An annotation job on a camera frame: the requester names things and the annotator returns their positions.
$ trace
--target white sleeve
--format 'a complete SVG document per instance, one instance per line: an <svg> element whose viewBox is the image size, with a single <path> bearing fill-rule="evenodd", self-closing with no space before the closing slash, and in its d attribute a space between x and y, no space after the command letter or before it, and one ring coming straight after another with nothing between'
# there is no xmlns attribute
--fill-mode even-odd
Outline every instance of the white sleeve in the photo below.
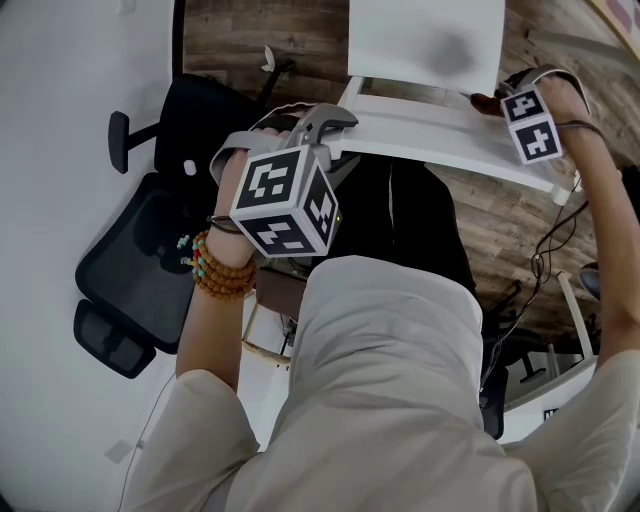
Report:
<svg viewBox="0 0 640 512"><path fill-rule="evenodd" d="M185 373L142 450L122 510L199 511L258 448L233 390L205 370Z"/></svg>
<svg viewBox="0 0 640 512"><path fill-rule="evenodd" d="M622 352L509 455L531 469L541 509L606 511L638 427L640 351Z"/></svg>

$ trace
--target white shirt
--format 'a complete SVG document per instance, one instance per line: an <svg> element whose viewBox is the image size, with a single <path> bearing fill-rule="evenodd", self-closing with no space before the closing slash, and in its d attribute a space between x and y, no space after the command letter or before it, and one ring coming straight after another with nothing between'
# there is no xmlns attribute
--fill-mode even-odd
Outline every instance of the white shirt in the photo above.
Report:
<svg viewBox="0 0 640 512"><path fill-rule="evenodd" d="M189 372L124 510L606 510L637 425L640 351L608 361L505 453L478 407L481 323L471 294L440 276L360 257L323 263L266 452L235 393Z"/></svg>

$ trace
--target black office chair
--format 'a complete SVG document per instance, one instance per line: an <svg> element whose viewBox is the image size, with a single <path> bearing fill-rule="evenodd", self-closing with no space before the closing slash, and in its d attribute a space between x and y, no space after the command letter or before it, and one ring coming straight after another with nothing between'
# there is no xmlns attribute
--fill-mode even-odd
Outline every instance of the black office chair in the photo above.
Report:
<svg viewBox="0 0 640 512"><path fill-rule="evenodd" d="M274 84L272 75L263 103ZM178 240L207 228L217 196L209 163L218 148L263 115L263 104L194 75L174 80L153 126L129 133L129 118L112 114L114 168L126 173L128 152L155 137L157 172L142 179L120 217L78 265L76 283L88 300L78 304L74 334L120 375L137 377L156 349L177 352L193 292L191 268L180 262L191 254L191 243L178 249Z"/></svg>
<svg viewBox="0 0 640 512"><path fill-rule="evenodd" d="M492 309L484 312L482 375L485 374L489 364L492 363L491 358L494 355L495 344L506 333L508 327L505 327L505 324L509 325L515 319L515 310L509 311L508 314L504 313L511 307L521 292L522 285L520 281L515 281L514 291ZM546 345L542 344L540 336L527 329L516 328L503 341L495 366L480 391L480 410L484 420L484 430L494 439L500 439L504 433L504 402L509 379L507 367L522 360L526 375L520 382L529 382L546 372L545 368L537 370L533 368L529 353L544 350L546 350Z"/></svg>

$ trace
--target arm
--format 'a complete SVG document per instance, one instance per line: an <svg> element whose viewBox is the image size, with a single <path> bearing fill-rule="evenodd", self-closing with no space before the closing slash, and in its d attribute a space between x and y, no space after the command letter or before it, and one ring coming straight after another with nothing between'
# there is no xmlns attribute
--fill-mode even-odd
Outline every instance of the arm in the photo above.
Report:
<svg viewBox="0 0 640 512"><path fill-rule="evenodd" d="M565 80L545 79L539 89L557 123L591 122ZM604 141L586 129L562 130L561 138L580 171L593 216L602 299L601 367L619 352L640 349L640 223Z"/></svg>
<svg viewBox="0 0 640 512"><path fill-rule="evenodd" d="M278 135L271 128L262 131ZM290 132L282 132L280 137L289 135ZM216 215L229 215L247 158L246 151L238 150L227 162L218 192ZM213 227L206 244L209 254L232 268L244 267L255 251L246 237L224 233ZM243 303L242 299L227 302L214 299L196 286L180 338L176 377L191 370L207 370L237 391L242 355Z"/></svg>
<svg viewBox="0 0 640 512"><path fill-rule="evenodd" d="M557 123L590 122L568 82L544 80L539 90ZM640 226L599 135L587 129L560 135L593 214L603 312L598 371L553 417L506 450L526 463L546 510L601 511L622 482L638 424L640 351L628 350L640 349Z"/></svg>

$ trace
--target black cable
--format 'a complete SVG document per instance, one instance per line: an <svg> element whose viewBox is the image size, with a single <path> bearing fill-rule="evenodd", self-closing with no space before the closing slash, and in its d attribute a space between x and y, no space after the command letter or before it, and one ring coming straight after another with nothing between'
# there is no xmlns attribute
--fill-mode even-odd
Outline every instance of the black cable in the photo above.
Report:
<svg viewBox="0 0 640 512"><path fill-rule="evenodd" d="M578 181L576 183L576 185L573 187L573 190L571 191L571 194L573 194L575 192L575 190L578 188L579 184L580 184L580 182ZM589 202L586 201L575 212L573 212L571 215L569 215L568 217L566 217L565 219L560 221L560 217L562 215L562 212L564 211L564 205L563 205L560 208L560 211L558 212L558 215L556 217L556 221L554 223L553 228L551 228L551 230L545 236L543 236L542 239L538 242L538 245L536 245L536 252L531 257L531 272L533 273L533 277L535 277L535 279L536 279L536 285L535 285L535 287L533 289L533 293L531 294L531 297L529 298L529 300L525 303L525 305L520 310L520 313L511 322L511 325L506 329L505 334L503 334L498 339L498 341L496 341L494 343L493 348L491 349L491 355L489 357L489 364L487 365L487 369L484 372L484 374L482 375L482 379L480 381L480 388L481 389L484 387L487 379L489 378L489 375L491 374L493 369L496 367L496 364L498 363L498 359L500 358L500 354L502 352L502 345L504 344L504 341L511 335L511 333L514 331L514 329L520 323L520 320L522 320L522 317L529 310L529 308L533 304L534 300L538 296L538 293L540 292L540 289L542 288L542 285L547 283L549 281L549 279L551 278L551 274L552 274L551 254L556 252L556 251L559 251L560 249L562 249L573 238L573 236L575 235L577 226L578 226L577 217L584 210L586 210L588 206L589 206ZM571 230L571 233L569 234L567 239L564 242L562 242L560 245L552 248L551 244L552 244L552 240L553 240L553 235L559 229L561 229L565 224L567 224L568 222L571 222L571 221L573 221L573 229ZM549 245L548 245L549 248L546 251L540 252L540 249L542 248L542 246L544 245L544 243L547 240L549 240ZM549 270L548 270L547 278L543 279L544 270L545 270L545 262L544 262L544 255L545 254L547 254L548 258L549 258Z"/></svg>
<svg viewBox="0 0 640 512"><path fill-rule="evenodd" d="M287 348L287 344L289 343L289 333L284 335L284 343L282 344L282 349L280 350L280 355L284 355L284 351Z"/></svg>
<svg viewBox="0 0 640 512"><path fill-rule="evenodd" d="M129 461L129 466L127 467L127 472L124 475L124 485L122 486L122 494L120 495L120 504L118 505L118 512L120 512L120 509L122 509L122 502L124 500L124 492L127 490L127 480L129 479L129 471L131 471L131 466L133 465L133 460L136 458L136 452L138 451L138 446L140 445L140 441L142 441L142 436L144 435L145 431L147 430L147 427L149 426L149 422L151 421L151 418L153 417L153 413L156 410L156 407L158 406L158 402L160 401L160 397L162 396L162 393L164 393L164 390L167 389L167 386L169 385L169 382L171 382L173 380L173 378L175 377L175 373L171 375L171 377L169 377L169 380L165 383L164 386L162 386L162 389L160 390L160 394L158 395L158 398L156 398L156 402L153 404L153 408L151 409L151 413L149 413L149 417L147 418L147 422L144 424L144 427L142 428L142 432L140 433L140 437L138 438L138 441L136 442L136 445L133 448L133 453L131 454L131 460Z"/></svg>

